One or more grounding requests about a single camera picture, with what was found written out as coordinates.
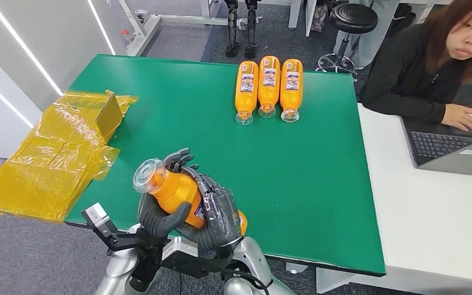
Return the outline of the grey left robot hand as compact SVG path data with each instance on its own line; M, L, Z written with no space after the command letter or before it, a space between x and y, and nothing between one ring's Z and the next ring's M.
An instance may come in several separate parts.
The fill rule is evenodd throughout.
M167 155L163 162L170 171L177 172L193 158L190 149L184 148ZM171 231L177 230L183 237L198 242L205 231L185 222L191 208L189 202L182 202L174 213L168 214L161 209L153 195L145 193L140 198L138 220L141 227L155 238L165 238Z

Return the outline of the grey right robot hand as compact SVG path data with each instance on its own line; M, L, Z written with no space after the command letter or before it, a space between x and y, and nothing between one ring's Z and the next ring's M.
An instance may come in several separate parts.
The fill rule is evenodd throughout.
M240 217L232 192L191 167L183 166L181 171L198 185L206 224L197 229L184 222L176 231L204 250L215 250L241 240Z

